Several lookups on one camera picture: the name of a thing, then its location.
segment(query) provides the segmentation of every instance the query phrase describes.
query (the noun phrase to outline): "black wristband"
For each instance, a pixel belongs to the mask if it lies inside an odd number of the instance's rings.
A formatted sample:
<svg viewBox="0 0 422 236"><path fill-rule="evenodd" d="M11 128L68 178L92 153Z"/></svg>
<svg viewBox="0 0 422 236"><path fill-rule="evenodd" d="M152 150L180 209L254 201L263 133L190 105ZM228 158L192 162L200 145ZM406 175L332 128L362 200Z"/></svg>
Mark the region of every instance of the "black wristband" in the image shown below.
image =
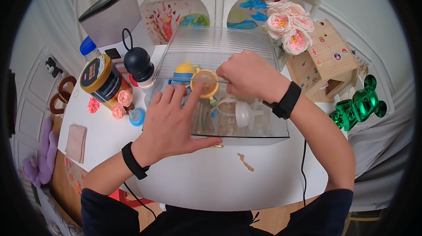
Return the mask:
<svg viewBox="0 0 422 236"><path fill-rule="evenodd" d="M301 87L292 81L286 94L284 94L283 98L280 100L279 103L273 102L269 104L266 101L263 101L262 103L267 105L268 107L271 107L273 113L277 115L277 117L288 119L293 111L293 108L296 105L296 102L299 99L301 91Z"/></svg>
<svg viewBox="0 0 422 236"><path fill-rule="evenodd" d="M136 159L134 158L133 154L132 154L132 150L130 149L132 145L132 142L130 142L129 144L126 144L123 148L122 148L122 155L123 155L123 160L124 163L127 165L127 167L129 168L129 170L139 179L144 179L145 177L147 177L147 175L145 174L145 172L149 169L149 166L146 167L142 167L138 164L138 162L136 161Z"/></svg>

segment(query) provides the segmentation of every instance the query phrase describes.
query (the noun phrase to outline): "pink napkin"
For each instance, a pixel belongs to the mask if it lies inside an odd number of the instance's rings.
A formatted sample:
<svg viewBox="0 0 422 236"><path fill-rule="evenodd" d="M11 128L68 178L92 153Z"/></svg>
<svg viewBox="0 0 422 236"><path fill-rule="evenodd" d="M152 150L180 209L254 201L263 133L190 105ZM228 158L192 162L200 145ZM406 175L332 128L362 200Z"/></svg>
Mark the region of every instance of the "pink napkin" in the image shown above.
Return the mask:
<svg viewBox="0 0 422 236"><path fill-rule="evenodd" d="M66 156L77 163L84 163L85 140L87 138L87 128L72 124L69 126L67 136Z"/></svg>

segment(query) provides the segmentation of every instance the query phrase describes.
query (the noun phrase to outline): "sleeve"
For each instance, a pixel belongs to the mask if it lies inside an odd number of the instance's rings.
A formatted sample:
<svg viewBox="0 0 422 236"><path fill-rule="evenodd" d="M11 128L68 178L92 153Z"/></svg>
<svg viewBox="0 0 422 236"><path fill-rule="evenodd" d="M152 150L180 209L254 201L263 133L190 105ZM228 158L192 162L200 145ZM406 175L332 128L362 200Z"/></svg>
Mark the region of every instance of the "sleeve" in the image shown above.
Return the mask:
<svg viewBox="0 0 422 236"><path fill-rule="evenodd" d="M85 236L139 234L138 212L122 202L84 188L81 205Z"/></svg>
<svg viewBox="0 0 422 236"><path fill-rule="evenodd" d="M276 236L341 235L352 198L351 190L326 191L306 207L290 214L287 227Z"/></svg>

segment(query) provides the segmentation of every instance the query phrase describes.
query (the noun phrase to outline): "pink rose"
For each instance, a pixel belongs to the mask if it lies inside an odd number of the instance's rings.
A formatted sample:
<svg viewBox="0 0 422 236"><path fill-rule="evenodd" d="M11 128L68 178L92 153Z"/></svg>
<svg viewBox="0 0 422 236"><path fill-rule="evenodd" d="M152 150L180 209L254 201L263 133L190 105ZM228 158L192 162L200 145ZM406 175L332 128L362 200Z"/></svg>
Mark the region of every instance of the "pink rose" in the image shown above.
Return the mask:
<svg viewBox="0 0 422 236"><path fill-rule="evenodd" d="M271 14L264 24L267 33L274 39L281 38L283 33L291 28L291 19L288 15Z"/></svg>
<svg viewBox="0 0 422 236"><path fill-rule="evenodd" d="M291 18L293 26L300 27L307 33L312 33L314 31L314 24L308 16L292 15Z"/></svg>
<svg viewBox="0 0 422 236"><path fill-rule="evenodd" d="M308 33L300 27L293 27L282 37L283 49L291 55L298 55L312 45Z"/></svg>
<svg viewBox="0 0 422 236"><path fill-rule="evenodd" d="M88 102L88 111L89 113L94 114L95 112L98 111L98 109L102 106L102 104L94 97L90 97L89 98L89 102Z"/></svg>
<svg viewBox="0 0 422 236"><path fill-rule="evenodd" d="M289 15L303 15L309 16L309 13L305 12L305 9L299 4L293 3L288 0L281 0L277 2L269 2L267 4L267 15L272 13L289 14Z"/></svg>
<svg viewBox="0 0 422 236"><path fill-rule="evenodd" d="M132 103L132 94L127 90L122 90L117 96L117 101L125 107L129 107Z"/></svg>
<svg viewBox="0 0 422 236"><path fill-rule="evenodd" d="M123 107L123 105L121 103L116 102L113 105L112 113L113 113L113 117L115 119L121 119L121 118L123 118L123 116L126 113L126 111L124 110L124 107Z"/></svg>

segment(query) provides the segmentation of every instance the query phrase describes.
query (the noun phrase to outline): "blue bottle cap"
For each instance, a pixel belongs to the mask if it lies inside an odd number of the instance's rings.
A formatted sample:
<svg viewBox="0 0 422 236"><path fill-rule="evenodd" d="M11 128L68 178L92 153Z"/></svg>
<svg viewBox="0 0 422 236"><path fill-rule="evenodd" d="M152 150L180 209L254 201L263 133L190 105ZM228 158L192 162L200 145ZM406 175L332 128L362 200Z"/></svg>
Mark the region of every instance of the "blue bottle cap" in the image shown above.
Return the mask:
<svg viewBox="0 0 422 236"><path fill-rule="evenodd" d="M133 126L141 126L142 124L144 124L144 120L145 112L142 109L136 108L129 111L129 121Z"/></svg>
<svg viewBox="0 0 422 236"><path fill-rule="evenodd" d="M94 42L92 42L91 38L87 36L85 40L81 43L81 46L79 47L79 50L81 51L81 54L83 56L86 56L87 54L91 53L97 46Z"/></svg>

